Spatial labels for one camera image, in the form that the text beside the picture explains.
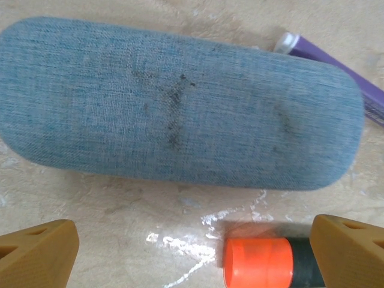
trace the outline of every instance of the orange cap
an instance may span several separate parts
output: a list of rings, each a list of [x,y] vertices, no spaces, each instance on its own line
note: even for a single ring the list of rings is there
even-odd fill
[[[227,239],[227,288],[289,288],[292,276],[293,255],[286,238]]]

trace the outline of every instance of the orange plastic object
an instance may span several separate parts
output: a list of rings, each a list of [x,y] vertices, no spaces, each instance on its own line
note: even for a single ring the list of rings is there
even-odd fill
[[[293,256],[286,238],[230,238],[224,251],[228,288],[288,288]]]
[[[79,237],[70,220],[0,236],[0,287],[64,288],[78,250]]]
[[[327,288],[384,287],[384,228],[318,215],[310,243]]]

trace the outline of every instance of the purple marker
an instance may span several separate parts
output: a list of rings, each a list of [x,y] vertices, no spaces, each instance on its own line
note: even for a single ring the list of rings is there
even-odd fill
[[[344,70],[361,89],[366,117],[384,127],[384,91],[367,79],[356,74],[299,34],[285,33],[277,42],[274,52],[332,64]]]

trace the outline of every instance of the table surface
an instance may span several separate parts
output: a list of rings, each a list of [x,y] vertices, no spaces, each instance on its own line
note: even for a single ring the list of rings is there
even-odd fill
[[[381,0],[0,0],[0,29],[61,16],[271,49],[285,31],[384,88]],[[74,287],[224,287],[223,238],[307,235],[317,214],[384,226],[384,129],[365,123],[356,161],[318,191],[150,182],[32,164],[0,142],[0,234],[68,218]]]

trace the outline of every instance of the marble surface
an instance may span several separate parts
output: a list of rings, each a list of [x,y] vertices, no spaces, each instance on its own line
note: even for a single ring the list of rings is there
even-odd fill
[[[384,88],[380,0],[0,0],[0,29],[49,15],[271,49],[302,33]],[[21,159],[0,142],[0,234],[69,218],[75,287],[224,287],[225,235],[306,235],[316,214],[384,226],[384,129],[366,121],[350,170],[318,191],[266,191],[89,175]]]

